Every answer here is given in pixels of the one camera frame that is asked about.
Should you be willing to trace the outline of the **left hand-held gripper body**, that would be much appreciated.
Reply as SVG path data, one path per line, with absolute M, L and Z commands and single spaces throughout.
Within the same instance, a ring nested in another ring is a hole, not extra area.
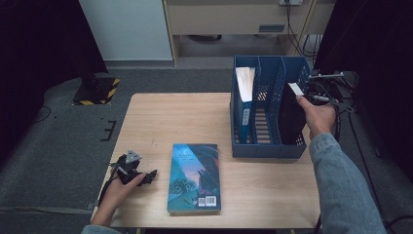
M 142 157 L 140 155 L 129 149 L 127 154 L 123 154 L 118 158 L 116 163 L 111 164 L 113 168 L 111 178 L 114 179 L 118 177 L 123 184 L 128 184 L 139 175 L 136 168 L 141 159 Z

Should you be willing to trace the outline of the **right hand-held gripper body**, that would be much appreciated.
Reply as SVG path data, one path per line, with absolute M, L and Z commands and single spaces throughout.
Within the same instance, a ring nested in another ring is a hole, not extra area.
M 326 90 L 325 81 L 327 79 L 332 79 L 338 83 L 338 85 L 342 82 L 344 78 L 343 74 L 331 74 L 331 75 L 310 75 L 308 80 L 308 89 L 307 94 L 310 99 L 312 99 L 315 103 L 322 103 L 322 102 L 332 102 L 337 101 L 329 95 Z

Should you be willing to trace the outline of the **black book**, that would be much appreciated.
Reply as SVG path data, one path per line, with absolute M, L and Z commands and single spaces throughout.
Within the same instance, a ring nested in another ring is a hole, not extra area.
M 283 87 L 278 117 L 283 144 L 294 144 L 306 125 L 304 109 L 297 102 L 303 95 L 297 83 L 286 83 Z

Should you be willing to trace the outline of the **teal picture-cover book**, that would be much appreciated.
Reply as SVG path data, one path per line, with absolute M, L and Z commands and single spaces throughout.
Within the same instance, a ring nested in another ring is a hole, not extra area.
M 167 211 L 171 214 L 221 211 L 216 144 L 175 143 L 173 145 Z

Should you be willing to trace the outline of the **blue plastic file rack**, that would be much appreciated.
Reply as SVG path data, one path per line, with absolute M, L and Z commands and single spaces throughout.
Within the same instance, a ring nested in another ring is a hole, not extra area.
M 306 143 L 302 133 L 294 144 L 283 144 L 279 131 L 279 110 L 286 83 L 297 83 L 307 91 L 311 69 L 303 57 L 235 56 L 233 68 L 254 67 L 253 101 L 246 143 L 240 143 L 237 129 L 236 79 L 232 80 L 230 102 L 232 150 L 235 157 L 296 160 Z

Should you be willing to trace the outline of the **blue book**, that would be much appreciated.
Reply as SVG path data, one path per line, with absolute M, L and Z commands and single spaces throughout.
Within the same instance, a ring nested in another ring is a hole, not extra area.
M 253 101 L 254 67 L 236 68 L 237 129 L 240 143 L 246 143 L 249 134 L 249 117 Z

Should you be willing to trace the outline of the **person's right hand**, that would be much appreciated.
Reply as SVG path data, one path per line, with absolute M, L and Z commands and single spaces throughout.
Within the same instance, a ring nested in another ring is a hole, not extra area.
M 305 112 L 306 122 L 310 129 L 310 139 L 313 139 L 319 134 L 332 132 L 336 112 L 331 104 L 313 105 L 302 96 L 297 96 L 296 100 Z

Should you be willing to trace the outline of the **person's left hand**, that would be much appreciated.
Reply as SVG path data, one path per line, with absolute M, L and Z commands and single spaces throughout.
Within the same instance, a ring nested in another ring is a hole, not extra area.
M 118 177 L 114 178 L 106 189 L 97 211 L 113 215 L 144 178 L 145 174 L 138 175 L 127 184 L 123 184 Z

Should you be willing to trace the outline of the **dark curtain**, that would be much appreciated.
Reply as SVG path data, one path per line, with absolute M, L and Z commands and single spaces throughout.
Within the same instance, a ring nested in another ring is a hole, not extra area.
M 413 181 L 413 0 L 336 0 L 315 69 L 358 75 L 382 153 Z
M 0 0 L 0 166 L 79 64 L 106 70 L 80 0 Z

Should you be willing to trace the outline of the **gray desk label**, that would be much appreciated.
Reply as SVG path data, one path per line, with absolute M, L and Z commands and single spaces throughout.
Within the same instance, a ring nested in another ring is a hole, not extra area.
M 259 33 L 283 33 L 284 24 L 260 24 L 258 27 Z

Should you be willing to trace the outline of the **beige wooden desk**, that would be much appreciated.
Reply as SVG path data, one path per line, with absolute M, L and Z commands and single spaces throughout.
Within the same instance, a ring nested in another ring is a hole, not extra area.
M 270 35 L 282 51 L 302 52 L 307 35 L 322 35 L 336 0 L 304 0 L 301 6 L 280 6 L 279 0 L 163 0 L 172 60 L 189 35 Z M 259 33 L 260 24 L 284 24 L 283 33 Z

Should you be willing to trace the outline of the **white cabinet panel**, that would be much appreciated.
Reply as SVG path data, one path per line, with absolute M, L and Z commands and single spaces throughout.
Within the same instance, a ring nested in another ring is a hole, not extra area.
M 163 0 L 80 4 L 104 60 L 172 60 Z

